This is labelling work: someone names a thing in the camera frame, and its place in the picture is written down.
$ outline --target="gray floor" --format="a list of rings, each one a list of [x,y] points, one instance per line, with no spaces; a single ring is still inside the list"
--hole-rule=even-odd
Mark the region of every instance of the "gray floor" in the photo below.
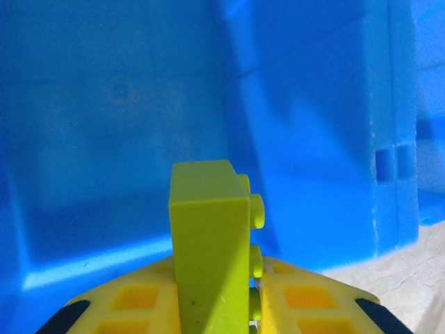
[[[445,333],[445,222],[421,227],[413,246],[324,274],[375,294],[416,334]]]

